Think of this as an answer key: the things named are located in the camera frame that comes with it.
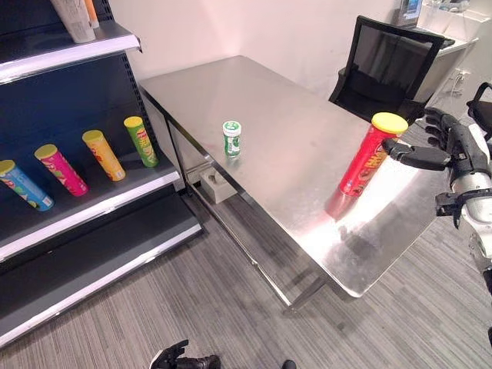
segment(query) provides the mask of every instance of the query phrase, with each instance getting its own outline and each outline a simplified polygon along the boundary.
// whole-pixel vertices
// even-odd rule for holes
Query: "computer monitor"
[[[423,0],[401,0],[397,25],[407,28],[417,26]]]

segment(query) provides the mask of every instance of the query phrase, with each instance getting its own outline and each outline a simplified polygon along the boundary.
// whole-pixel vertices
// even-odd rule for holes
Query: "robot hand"
[[[469,239],[470,253],[492,294],[492,182],[490,153],[477,124],[463,126],[436,108],[426,109],[425,131],[434,148],[383,142],[395,160],[416,168],[449,168],[451,193],[436,196],[436,214],[453,215],[454,225]]]

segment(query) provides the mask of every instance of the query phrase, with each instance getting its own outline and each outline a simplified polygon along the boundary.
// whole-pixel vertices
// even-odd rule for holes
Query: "yellow lid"
[[[34,156],[38,158],[38,160],[46,159],[56,154],[57,151],[58,149],[56,148],[56,146],[54,146],[53,144],[47,144],[41,146],[38,150],[36,150],[34,152]]]
[[[93,129],[92,131],[87,131],[82,135],[82,140],[84,140],[85,143],[89,142],[94,142],[94,141],[100,141],[104,139],[104,135],[102,134],[101,131],[97,129]]]
[[[408,129],[408,123],[400,115],[377,113],[372,117],[372,124],[380,131],[400,135]]]
[[[0,176],[4,176],[15,168],[13,160],[1,160],[0,161]]]
[[[140,117],[128,117],[123,121],[123,124],[126,128],[136,128],[143,122]]]

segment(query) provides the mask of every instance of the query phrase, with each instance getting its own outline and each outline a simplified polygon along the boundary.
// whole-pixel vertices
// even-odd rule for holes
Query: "white wall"
[[[141,38],[137,79],[243,54],[326,96],[347,62],[355,19],[391,18],[398,0],[112,0]]]

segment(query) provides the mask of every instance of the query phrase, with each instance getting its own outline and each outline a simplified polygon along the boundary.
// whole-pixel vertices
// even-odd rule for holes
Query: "white shelf edge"
[[[134,48],[140,48],[138,38],[135,35],[125,35],[7,61],[0,65],[0,85],[63,65],[70,65]]]
[[[6,244],[0,248],[0,262],[3,262],[7,258],[15,254],[18,254],[20,251],[29,248],[34,244],[44,241],[57,234],[60,234],[63,231],[66,231],[70,228],[73,228],[91,219],[97,218],[101,215],[109,214],[113,210],[121,207],[123,204],[127,204],[130,201],[140,198],[141,196],[147,194],[148,192],[151,192],[158,188],[162,188],[165,185],[169,185],[170,183],[177,181],[178,179],[179,179],[178,172],[173,171],[168,175],[164,175],[160,178],[156,178],[152,181],[142,184],[136,188],[132,188],[129,191],[114,196],[113,198],[108,198],[104,201],[99,202],[94,206],[91,206],[90,208],[86,208],[65,219],[56,221],[55,223],[52,223],[44,228],[38,229],[37,231],[34,231],[31,234],[18,238],[17,240],[9,244]]]
[[[82,288],[80,291],[68,296],[66,299],[61,300],[60,302],[49,307],[42,313],[35,315],[28,321],[24,322],[23,324],[17,326],[16,328],[12,329],[8,333],[1,336],[0,348],[12,342],[17,337],[20,337],[21,335],[27,333],[31,329],[37,327],[41,323],[47,321],[48,319],[60,315],[61,312],[69,309],[73,305],[77,304],[79,301],[85,299],[91,294],[94,294],[95,292],[102,289],[104,286],[110,284],[111,282],[116,281],[123,275],[130,273],[134,269],[142,266],[143,264],[148,263],[149,261],[154,260],[157,256],[162,254],[164,251],[180,243],[186,238],[191,237],[193,234],[199,232],[200,230],[201,230],[201,226],[199,224],[194,225],[193,227],[187,229],[186,231],[183,231],[180,234],[174,236],[173,238],[167,240],[163,244],[160,244],[156,248],[153,248],[152,250],[140,255],[136,259],[116,269],[115,271],[105,275],[103,278],[99,279],[98,281],[90,284],[89,286]]]

